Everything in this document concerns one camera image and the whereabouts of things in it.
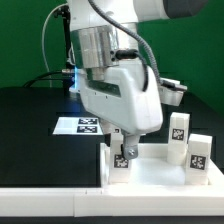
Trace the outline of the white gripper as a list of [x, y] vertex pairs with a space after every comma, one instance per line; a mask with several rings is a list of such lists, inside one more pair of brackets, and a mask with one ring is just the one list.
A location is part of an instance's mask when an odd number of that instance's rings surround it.
[[130, 61], [109, 67], [104, 73], [103, 84], [119, 87], [120, 96], [103, 93], [88, 86], [87, 73], [80, 69], [79, 87], [84, 108], [115, 126], [130, 133], [123, 135], [122, 153], [125, 159], [138, 157], [140, 136], [161, 128], [163, 114], [155, 75], [148, 67], [149, 82], [142, 91], [144, 72], [140, 62]]

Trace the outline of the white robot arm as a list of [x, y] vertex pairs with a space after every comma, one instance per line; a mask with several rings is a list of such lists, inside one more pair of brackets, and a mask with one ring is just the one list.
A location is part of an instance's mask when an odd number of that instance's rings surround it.
[[178, 105], [187, 88], [160, 76], [142, 21], [196, 15], [208, 0], [67, 0], [77, 81], [85, 109], [117, 126], [127, 160], [142, 135], [161, 128], [163, 104]]

